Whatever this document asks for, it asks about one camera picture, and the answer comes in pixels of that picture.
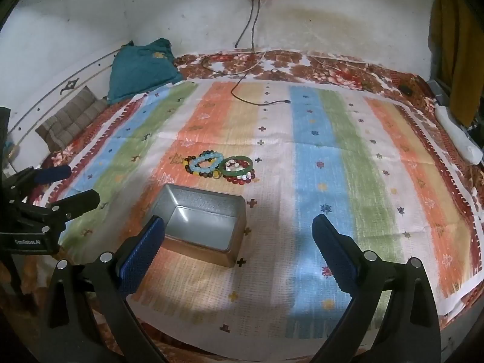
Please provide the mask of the teal pillow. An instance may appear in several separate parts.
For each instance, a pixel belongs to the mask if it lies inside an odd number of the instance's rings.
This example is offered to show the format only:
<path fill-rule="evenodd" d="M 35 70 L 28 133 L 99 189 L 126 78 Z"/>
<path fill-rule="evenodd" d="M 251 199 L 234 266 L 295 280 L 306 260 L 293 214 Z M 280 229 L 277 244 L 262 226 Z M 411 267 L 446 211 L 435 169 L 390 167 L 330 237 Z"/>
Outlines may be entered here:
<path fill-rule="evenodd" d="M 113 105 L 136 94 L 182 80 L 183 76 L 175 67 L 169 40 L 159 38 L 144 46 L 129 42 L 114 58 L 107 103 Z"/>

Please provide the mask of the striped colourful bed cloth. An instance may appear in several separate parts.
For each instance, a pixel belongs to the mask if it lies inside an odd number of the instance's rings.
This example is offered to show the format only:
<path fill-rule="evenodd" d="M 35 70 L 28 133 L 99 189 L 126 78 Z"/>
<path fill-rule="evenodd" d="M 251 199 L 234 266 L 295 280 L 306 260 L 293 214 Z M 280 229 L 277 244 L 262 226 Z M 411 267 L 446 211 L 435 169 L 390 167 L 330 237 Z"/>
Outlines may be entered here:
<path fill-rule="evenodd" d="M 194 80 L 110 106 L 85 133 L 70 179 L 39 199 L 99 193 L 60 238 L 76 263 L 136 233 L 166 184 L 245 200 L 235 266 L 162 247 L 130 298 L 174 339 L 234 360 L 314 352 L 349 303 L 312 238 L 318 215 L 384 260 L 421 259 L 445 337 L 466 330 L 464 297 L 483 280 L 482 202 L 422 112 L 332 85 Z M 224 176 L 230 156 L 252 171 Z"/>

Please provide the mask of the mustard hanging cloth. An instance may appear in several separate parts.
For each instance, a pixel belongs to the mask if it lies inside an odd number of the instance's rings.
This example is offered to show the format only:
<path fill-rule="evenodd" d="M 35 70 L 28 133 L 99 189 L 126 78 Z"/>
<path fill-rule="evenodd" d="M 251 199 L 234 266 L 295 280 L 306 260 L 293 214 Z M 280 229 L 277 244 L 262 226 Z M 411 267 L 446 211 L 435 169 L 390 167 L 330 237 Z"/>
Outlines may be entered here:
<path fill-rule="evenodd" d="M 435 77 L 450 90 L 450 111 L 469 127 L 483 95 L 483 29 L 464 0 L 434 0 L 429 43 Z"/>

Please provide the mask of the red floral bedsheet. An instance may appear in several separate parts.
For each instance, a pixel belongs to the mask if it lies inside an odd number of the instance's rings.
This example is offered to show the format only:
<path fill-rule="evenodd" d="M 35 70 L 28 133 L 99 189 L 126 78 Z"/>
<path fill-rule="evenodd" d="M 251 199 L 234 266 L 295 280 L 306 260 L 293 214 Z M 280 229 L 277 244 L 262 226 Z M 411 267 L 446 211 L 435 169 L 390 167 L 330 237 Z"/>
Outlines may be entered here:
<path fill-rule="evenodd" d="M 75 73 L 56 86 L 53 92 L 44 98 L 34 114 L 33 122 L 28 126 L 21 126 L 15 134 L 15 138 L 19 142 L 17 147 L 19 154 L 13 164 L 9 166 L 8 170 L 10 172 L 19 171 L 28 165 L 67 164 L 70 166 L 70 160 L 74 156 L 75 151 L 88 141 L 88 136 L 85 133 L 86 129 L 90 128 L 107 109 L 86 127 L 65 149 L 58 152 L 50 152 L 44 140 L 35 131 L 48 117 L 53 116 L 62 106 L 65 106 L 75 97 L 84 86 L 87 86 L 92 92 L 98 93 L 104 85 L 109 84 L 113 61 L 116 55 L 117 53 L 115 52 L 110 53 L 101 61 L 95 62 L 84 70 Z M 464 175 L 470 179 L 472 186 L 477 190 L 479 199 L 481 199 L 483 209 L 483 169 L 470 164 L 458 154 L 450 137 L 436 118 L 435 106 L 437 103 L 431 90 L 417 75 L 400 73 L 361 61 L 339 60 L 327 56 L 286 50 L 273 50 L 256 55 L 249 55 L 247 53 L 218 53 L 212 56 L 186 54 L 175 60 L 175 66 L 183 75 L 181 82 L 194 80 L 232 80 L 235 83 L 241 83 L 244 80 L 260 80 L 297 84 L 332 85 L 402 102 L 412 109 L 422 112 L 425 117 L 437 125 L 439 130 L 438 139 L 450 151 L 451 158 L 456 165 L 461 167 Z M 399 86 L 401 84 L 413 90 L 411 97 L 407 97 L 400 92 Z M 49 187 L 55 184 L 57 183 L 37 189 L 34 192 L 34 204 L 45 206 L 40 203 L 39 199 Z M 60 259 L 69 260 L 73 264 L 81 264 L 70 260 L 61 248 L 61 244 L 57 254 L 28 257 L 26 259 L 22 269 L 22 289 L 26 293 L 32 293 L 37 303 L 43 301 L 54 266 Z M 474 325 L 475 317 L 482 306 L 483 280 L 479 286 L 464 297 L 464 300 L 471 304 L 466 330 L 454 338 L 446 338 L 440 326 L 440 358 L 443 361 L 448 360 L 451 354 L 457 350 Z M 140 318 L 139 320 L 152 335 L 155 344 L 173 361 L 307 362 L 329 336 L 322 340 L 318 348 L 307 356 L 265 361 L 245 361 L 234 360 L 229 357 L 206 352 L 200 348 L 195 348 L 153 328 Z"/>

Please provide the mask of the green jade bangle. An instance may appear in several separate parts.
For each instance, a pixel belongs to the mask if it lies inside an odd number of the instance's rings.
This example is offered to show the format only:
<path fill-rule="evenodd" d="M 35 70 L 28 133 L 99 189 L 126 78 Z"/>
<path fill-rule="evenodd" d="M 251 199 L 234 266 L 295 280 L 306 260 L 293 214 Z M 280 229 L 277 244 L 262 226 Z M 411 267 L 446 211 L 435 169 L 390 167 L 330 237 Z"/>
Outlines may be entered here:
<path fill-rule="evenodd" d="M 247 156 L 230 156 L 222 160 L 218 170 L 224 176 L 237 177 L 246 175 L 253 169 L 253 161 Z"/>

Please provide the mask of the small black object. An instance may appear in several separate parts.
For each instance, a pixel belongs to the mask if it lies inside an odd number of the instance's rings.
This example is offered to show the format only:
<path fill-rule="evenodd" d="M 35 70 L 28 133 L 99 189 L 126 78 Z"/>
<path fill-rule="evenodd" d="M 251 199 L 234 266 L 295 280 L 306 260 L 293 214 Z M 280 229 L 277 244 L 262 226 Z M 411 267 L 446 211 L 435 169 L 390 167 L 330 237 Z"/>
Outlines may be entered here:
<path fill-rule="evenodd" d="M 413 90 L 410 89 L 408 86 L 401 84 L 399 86 L 399 90 L 401 93 L 403 93 L 407 97 L 411 97 L 413 95 Z"/>

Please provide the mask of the silver metal tin box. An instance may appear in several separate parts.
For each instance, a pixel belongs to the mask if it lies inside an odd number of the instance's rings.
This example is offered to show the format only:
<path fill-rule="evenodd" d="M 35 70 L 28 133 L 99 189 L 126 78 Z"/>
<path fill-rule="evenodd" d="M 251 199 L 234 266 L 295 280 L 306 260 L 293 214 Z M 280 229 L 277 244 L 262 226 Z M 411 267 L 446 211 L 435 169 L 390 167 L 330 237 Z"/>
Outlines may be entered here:
<path fill-rule="evenodd" d="M 247 226 L 241 195 L 166 184 L 146 218 L 165 225 L 162 247 L 218 266 L 235 266 Z"/>

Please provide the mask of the white rolled object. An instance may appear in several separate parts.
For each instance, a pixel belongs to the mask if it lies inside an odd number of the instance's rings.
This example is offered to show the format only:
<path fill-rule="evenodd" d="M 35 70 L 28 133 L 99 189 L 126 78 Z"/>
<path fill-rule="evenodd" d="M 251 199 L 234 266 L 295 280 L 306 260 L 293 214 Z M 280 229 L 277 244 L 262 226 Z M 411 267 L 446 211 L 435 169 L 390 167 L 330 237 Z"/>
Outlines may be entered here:
<path fill-rule="evenodd" d="M 483 151 L 454 121 L 450 114 L 450 109 L 447 106 L 436 105 L 435 115 L 456 147 L 458 154 L 470 164 L 478 165 L 482 161 Z"/>

